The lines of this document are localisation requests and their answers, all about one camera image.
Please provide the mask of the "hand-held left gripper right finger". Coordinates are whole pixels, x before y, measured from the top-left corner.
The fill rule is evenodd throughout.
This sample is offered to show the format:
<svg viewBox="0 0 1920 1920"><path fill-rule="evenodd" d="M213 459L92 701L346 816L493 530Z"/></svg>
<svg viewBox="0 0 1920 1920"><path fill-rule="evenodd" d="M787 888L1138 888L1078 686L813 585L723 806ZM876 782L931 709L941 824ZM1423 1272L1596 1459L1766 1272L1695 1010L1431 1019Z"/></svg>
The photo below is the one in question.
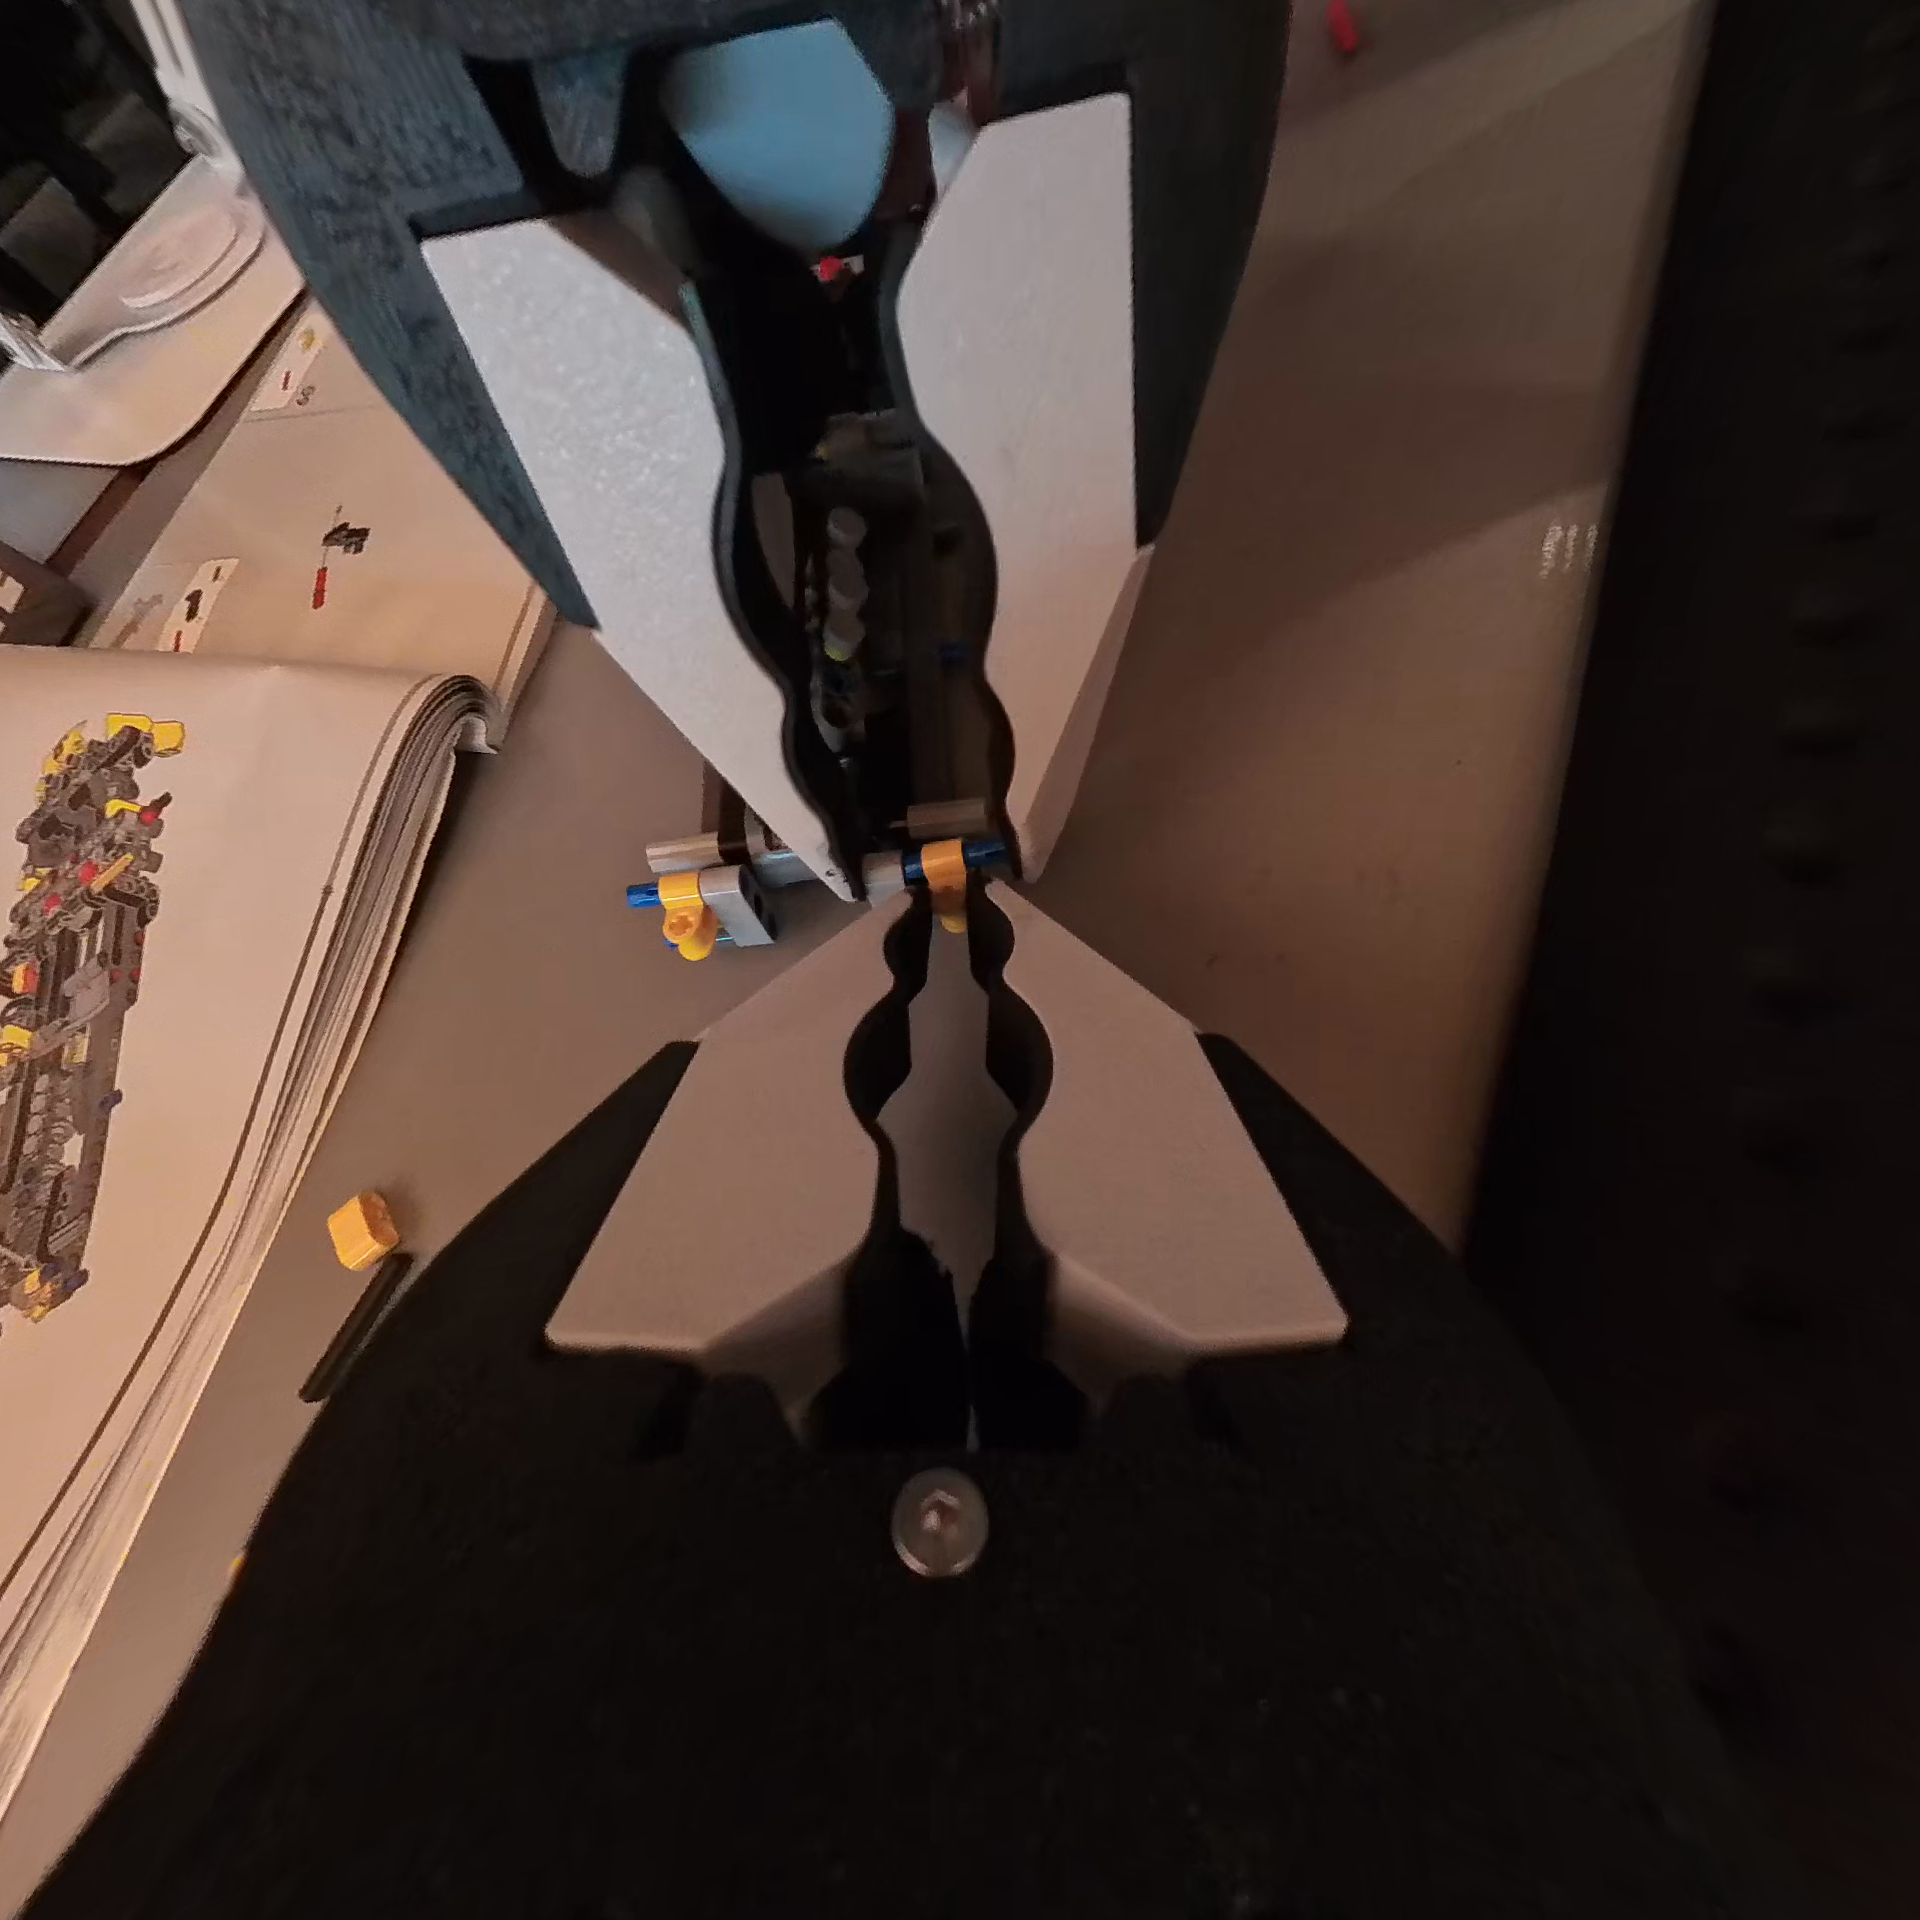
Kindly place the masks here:
<svg viewBox="0 0 1920 1920"><path fill-rule="evenodd" d="M976 1378L998 1401L1102 1401L1202 1361L1340 1345L1348 1315L1197 1029L1008 883L968 905L1012 1113L967 1316Z"/></svg>

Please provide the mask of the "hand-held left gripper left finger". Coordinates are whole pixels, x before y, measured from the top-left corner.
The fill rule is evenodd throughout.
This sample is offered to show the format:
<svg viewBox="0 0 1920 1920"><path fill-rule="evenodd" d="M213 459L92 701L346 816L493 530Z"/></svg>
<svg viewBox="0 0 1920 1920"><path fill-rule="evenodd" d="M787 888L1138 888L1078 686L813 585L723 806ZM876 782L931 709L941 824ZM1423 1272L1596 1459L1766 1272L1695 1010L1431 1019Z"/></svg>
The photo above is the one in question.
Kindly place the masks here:
<svg viewBox="0 0 1920 1920"><path fill-rule="evenodd" d="M695 1041L547 1322L552 1350L751 1377L802 1425L843 1404L932 1425L932 1258L878 1126L931 932L928 901L893 897Z"/></svg>

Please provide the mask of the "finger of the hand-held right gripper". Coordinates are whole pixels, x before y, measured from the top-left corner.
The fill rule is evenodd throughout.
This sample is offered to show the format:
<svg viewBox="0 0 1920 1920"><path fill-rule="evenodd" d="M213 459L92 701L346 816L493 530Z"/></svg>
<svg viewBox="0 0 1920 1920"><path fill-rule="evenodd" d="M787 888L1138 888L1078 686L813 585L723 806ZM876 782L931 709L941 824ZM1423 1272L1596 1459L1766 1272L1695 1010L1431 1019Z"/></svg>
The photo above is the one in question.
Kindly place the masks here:
<svg viewBox="0 0 1920 1920"><path fill-rule="evenodd" d="M976 132L896 304L919 420L988 522L986 674L1026 878L1063 836L1155 555L1136 539L1131 132L1123 92Z"/></svg>
<svg viewBox="0 0 1920 1920"><path fill-rule="evenodd" d="M788 762L792 696L724 595L730 448L685 274L605 211L426 238L423 262L604 650L855 901L858 865Z"/></svg>

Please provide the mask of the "toy brick car chassis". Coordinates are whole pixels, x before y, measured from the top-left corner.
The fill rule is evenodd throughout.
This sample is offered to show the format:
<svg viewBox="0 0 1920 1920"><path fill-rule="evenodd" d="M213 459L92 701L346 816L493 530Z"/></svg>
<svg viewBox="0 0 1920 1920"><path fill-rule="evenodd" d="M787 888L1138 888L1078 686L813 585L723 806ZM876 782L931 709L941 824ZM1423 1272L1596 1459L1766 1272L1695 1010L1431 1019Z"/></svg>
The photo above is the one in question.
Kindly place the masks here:
<svg viewBox="0 0 1920 1920"><path fill-rule="evenodd" d="M829 417L798 465L757 476L731 508L726 534L743 538L735 555L774 618L788 762L855 865L858 901L928 898L901 853L952 836L1006 845L967 892L1016 872L1012 733L986 674L991 541L956 462L887 401ZM652 875L629 902L655 910L664 947L690 963L772 944L778 892L821 883L708 762L703 825L645 857Z"/></svg>

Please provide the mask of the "yellow connector with blue pin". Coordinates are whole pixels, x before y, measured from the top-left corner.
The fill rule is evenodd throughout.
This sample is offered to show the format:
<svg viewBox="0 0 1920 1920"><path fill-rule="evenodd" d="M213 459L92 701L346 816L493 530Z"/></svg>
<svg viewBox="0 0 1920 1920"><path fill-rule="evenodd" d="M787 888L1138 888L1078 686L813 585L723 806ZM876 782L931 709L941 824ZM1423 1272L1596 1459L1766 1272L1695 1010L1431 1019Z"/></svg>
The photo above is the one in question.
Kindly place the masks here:
<svg viewBox="0 0 1920 1920"><path fill-rule="evenodd" d="M928 897L932 918L949 932L968 930L972 878L1004 865L997 836L952 836L901 853L902 880Z"/></svg>

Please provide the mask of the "white stand with flat base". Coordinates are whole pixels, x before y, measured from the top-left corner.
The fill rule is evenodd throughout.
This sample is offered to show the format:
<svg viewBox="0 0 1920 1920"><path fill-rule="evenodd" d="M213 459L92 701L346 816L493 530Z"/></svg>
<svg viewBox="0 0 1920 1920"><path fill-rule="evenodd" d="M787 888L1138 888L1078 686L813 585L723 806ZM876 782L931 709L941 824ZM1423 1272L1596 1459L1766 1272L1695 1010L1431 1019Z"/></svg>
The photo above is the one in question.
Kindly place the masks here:
<svg viewBox="0 0 1920 1920"><path fill-rule="evenodd" d="M126 469L166 453L302 294L252 189L191 158L47 322L4 320L4 462Z"/></svg>

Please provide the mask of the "black toy axle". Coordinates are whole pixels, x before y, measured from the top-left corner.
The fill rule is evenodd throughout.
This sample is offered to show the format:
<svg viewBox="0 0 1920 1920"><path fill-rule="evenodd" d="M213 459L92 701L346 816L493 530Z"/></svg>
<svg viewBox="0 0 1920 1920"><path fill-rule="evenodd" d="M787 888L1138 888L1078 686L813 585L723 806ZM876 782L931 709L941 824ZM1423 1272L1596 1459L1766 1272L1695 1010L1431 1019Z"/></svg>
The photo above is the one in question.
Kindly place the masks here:
<svg viewBox="0 0 1920 1920"><path fill-rule="evenodd" d="M412 1278L414 1258L407 1251L383 1254L370 1272L343 1324L333 1330L325 1354L302 1381L296 1397L307 1406L320 1406L346 1384L373 1332L392 1308L403 1285Z"/></svg>

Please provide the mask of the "building instruction book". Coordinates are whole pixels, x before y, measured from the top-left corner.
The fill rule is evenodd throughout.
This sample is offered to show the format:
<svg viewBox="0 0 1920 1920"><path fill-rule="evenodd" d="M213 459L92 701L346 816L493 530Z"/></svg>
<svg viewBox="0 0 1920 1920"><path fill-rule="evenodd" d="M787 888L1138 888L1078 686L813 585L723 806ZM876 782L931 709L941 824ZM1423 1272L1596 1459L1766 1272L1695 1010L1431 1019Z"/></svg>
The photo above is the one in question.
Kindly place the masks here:
<svg viewBox="0 0 1920 1920"><path fill-rule="evenodd" d="M4 646L7 1808L556 620L307 300L94 634Z"/></svg>

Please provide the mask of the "dark dotted panel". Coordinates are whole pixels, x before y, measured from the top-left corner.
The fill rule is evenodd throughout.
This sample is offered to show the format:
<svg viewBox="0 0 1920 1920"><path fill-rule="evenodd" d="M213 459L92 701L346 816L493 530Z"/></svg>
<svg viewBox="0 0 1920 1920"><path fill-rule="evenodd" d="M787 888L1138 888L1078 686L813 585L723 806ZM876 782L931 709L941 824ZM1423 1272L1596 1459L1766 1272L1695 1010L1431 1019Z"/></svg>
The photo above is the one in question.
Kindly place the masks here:
<svg viewBox="0 0 1920 1920"><path fill-rule="evenodd" d="M1918 5L1715 5L1469 1266L1815 1916L1918 1913Z"/></svg>

